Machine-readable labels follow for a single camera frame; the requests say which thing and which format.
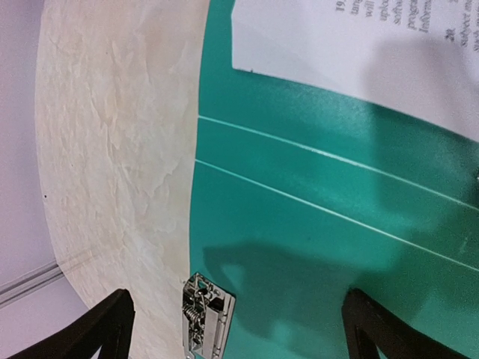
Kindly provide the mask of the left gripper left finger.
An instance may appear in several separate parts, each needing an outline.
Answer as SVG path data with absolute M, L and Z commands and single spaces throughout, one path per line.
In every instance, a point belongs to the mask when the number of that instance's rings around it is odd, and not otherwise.
M 59 332 L 12 358 L 128 358 L 135 318 L 127 289 L 117 289 Z

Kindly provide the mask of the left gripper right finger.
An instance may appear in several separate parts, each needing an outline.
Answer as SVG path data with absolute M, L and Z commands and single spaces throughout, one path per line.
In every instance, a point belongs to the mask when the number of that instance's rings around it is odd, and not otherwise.
M 350 358 L 464 358 L 416 331 L 360 289 L 350 289 L 341 307 Z

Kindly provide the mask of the folder cover metal clip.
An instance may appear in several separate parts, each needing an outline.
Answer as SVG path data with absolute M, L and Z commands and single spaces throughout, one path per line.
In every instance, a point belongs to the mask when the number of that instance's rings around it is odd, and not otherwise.
M 182 330 L 186 358 L 224 357 L 236 296 L 201 273 L 183 286 Z

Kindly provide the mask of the green file folder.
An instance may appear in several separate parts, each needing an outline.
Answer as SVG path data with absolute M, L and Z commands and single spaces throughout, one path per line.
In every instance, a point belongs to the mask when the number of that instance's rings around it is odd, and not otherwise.
M 191 270 L 237 299 L 227 358 L 346 358 L 358 288 L 478 356 L 478 144 L 328 90 L 231 66 L 207 14 Z

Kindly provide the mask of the printed paper sheet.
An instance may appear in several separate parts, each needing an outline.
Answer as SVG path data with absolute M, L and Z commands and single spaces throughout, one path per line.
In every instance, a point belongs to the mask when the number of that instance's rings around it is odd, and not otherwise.
M 476 1 L 236 1 L 232 66 L 478 139 Z

